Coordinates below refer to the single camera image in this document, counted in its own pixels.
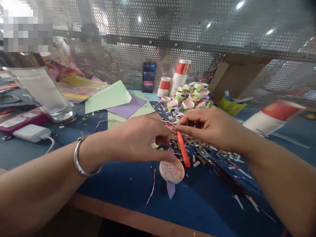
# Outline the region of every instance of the round paper piece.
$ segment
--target round paper piece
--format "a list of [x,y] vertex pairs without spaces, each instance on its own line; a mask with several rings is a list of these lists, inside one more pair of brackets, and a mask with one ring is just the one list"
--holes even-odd
[[180,183],[184,178],[184,168],[179,160],[176,163],[162,161],[160,162],[159,170],[165,181],[174,184]]

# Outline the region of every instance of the silver bangle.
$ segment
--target silver bangle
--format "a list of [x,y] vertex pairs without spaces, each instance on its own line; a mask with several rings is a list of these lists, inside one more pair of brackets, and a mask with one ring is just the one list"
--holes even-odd
[[75,154],[74,154],[74,156],[73,156],[73,159],[74,159],[74,161],[75,161],[75,166],[76,166],[78,172],[79,172],[82,176],[85,176],[85,177],[89,178],[89,177],[91,177],[91,176],[94,176],[94,175],[98,174],[98,173],[101,171],[101,169],[102,169],[102,167],[103,167],[103,164],[99,167],[99,169],[98,169],[95,173],[92,173],[92,174],[86,173],[86,172],[81,168],[81,166],[80,166],[80,164],[79,164],[79,161],[78,161],[78,152],[79,152],[79,147],[80,147],[81,143],[86,139],[87,136],[89,136],[89,135],[84,135],[84,136],[78,138],[78,141],[79,141],[79,142],[78,142],[78,144],[77,144],[77,146],[76,146]]

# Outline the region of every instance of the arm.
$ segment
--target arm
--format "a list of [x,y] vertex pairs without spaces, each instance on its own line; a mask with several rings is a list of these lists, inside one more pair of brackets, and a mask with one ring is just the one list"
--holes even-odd
[[218,108],[189,110],[177,130],[238,153],[293,236],[316,235],[316,168]]
[[[92,173],[108,160],[175,160],[169,152],[154,150],[169,143],[169,129],[158,120],[134,118],[109,131],[88,136],[79,148],[79,163]],[[123,150],[120,144],[129,144]],[[33,236],[70,199],[86,180],[76,170],[77,142],[25,163],[0,176],[0,233]]]

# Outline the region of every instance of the white charger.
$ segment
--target white charger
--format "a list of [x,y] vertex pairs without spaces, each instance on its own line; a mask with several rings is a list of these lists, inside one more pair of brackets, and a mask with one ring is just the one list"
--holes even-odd
[[49,130],[48,128],[44,128],[34,124],[29,124],[23,128],[20,128],[19,130],[14,131],[13,136],[33,143],[39,142],[40,140],[44,139],[51,140],[52,145],[45,153],[47,154],[55,145],[55,140],[50,137],[51,133],[51,130]]

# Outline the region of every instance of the purple paper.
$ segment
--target purple paper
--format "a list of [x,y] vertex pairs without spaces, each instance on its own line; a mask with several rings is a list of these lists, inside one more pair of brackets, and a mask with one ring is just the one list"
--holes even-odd
[[172,182],[167,181],[167,191],[169,194],[170,200],[172,199],[174,193],[175,193],[175,184]]
[[106,110],[114,114],[117,114],[125,119],[129,119],[129,117],[131,117],[137,110],[139,110],[147,102],[147,100],[141,99],[133,94],[131,94],[131,97],[132,99],[129,103],[111,107]]

